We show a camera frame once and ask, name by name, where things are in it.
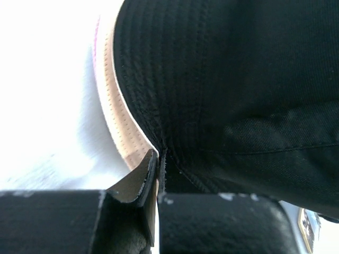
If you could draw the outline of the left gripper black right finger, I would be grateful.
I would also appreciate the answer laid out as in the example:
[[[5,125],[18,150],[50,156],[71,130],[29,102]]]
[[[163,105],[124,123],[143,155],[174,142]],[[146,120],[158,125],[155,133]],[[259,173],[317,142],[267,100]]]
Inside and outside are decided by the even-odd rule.
[[[200,192],[166,154],[157,196],[160,253],[300,253],[284,208],[255,194]]]

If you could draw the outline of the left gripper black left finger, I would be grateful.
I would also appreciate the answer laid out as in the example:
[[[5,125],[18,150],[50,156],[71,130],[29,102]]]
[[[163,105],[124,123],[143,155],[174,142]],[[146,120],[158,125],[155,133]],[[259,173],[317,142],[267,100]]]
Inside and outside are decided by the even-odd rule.
[[[150,253],[158,159],[106,190],[1,192],[1,253]]]

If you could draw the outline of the beige bucket hat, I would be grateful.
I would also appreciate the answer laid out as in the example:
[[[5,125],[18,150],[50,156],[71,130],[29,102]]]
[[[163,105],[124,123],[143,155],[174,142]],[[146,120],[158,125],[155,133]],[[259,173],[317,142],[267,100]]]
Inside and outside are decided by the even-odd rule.
[[[137,128],[120,94],[112,58],[114,25],[99,19],[93,43],[93,65],[96,86],[106,124],[113,142],[129,170],[136,169],[150,143]]]

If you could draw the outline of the black hat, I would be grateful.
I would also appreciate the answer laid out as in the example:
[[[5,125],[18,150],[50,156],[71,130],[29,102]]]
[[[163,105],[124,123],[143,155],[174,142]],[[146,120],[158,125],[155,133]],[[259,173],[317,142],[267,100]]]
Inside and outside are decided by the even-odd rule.
[[[124,1],[113,58],[132,118],[198,188],[338,218],[338,1]]]

